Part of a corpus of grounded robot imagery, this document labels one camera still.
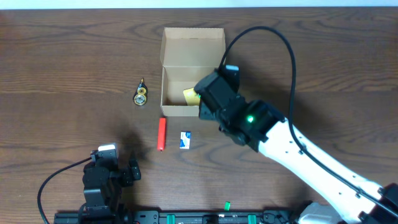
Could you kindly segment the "cardboard box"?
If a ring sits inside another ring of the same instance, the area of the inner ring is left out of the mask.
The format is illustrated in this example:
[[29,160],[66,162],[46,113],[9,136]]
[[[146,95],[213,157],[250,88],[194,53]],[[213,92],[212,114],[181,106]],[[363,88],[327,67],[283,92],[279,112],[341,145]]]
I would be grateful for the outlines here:
[[223,28],[164,29],[160,50],[164,116],[198,116],[199,106],[188,106],[183,91],[218,67],[225,48]]

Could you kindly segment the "small white blue box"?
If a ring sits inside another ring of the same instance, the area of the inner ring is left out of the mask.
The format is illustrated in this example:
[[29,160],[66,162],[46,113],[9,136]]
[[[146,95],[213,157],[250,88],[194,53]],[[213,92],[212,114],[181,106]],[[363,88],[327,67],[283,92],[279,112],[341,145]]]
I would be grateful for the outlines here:
[[189,149],[192,133],[190,131],[182,131],[180,133],[180,149]]

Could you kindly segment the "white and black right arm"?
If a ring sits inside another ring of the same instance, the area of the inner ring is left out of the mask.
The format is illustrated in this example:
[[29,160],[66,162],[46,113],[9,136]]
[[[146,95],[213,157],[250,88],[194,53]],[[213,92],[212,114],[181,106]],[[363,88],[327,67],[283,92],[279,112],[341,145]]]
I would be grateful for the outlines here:
[[194,87],[200,119],[214,120],[236,144],[278,162],[318,192],[346,223],[397,223],[397,185],[386,188],[349,170],[306,138],[278,109],[246,102],[213,72]]

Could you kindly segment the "small green clip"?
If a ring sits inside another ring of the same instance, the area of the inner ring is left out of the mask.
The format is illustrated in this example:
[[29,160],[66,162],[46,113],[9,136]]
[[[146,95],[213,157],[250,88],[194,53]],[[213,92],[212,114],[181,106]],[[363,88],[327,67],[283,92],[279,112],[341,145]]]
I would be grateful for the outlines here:
[[231,206],[231,203],[230,203],[230,202],[225,202],[225,204],[224,204],[224,210],[225,210],[225,211],[229,211],[229,210],[230,210],[230,206]]

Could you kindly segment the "black aluminium mounting rail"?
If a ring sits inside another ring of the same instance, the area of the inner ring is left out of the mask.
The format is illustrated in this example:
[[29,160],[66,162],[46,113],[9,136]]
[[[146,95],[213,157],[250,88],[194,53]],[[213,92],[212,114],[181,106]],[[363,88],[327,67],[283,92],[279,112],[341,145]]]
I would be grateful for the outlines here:
[[263,212],[158,212],[156,210],[126,212],[112,217],[87,212],[57,213],[56,224],[120,223],[120,224],[294,224],[299,217],[288,210]]

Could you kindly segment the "red marker pen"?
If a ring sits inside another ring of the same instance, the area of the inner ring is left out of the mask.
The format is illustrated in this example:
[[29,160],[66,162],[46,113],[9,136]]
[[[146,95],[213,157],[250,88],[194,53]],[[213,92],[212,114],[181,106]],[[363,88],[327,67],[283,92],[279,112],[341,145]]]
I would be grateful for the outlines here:
[[166,136],[166,118],[159,119],[159,128],[158,128],[158,138],[157,138],[157,150],[163,151],[165,149],[165,136]]

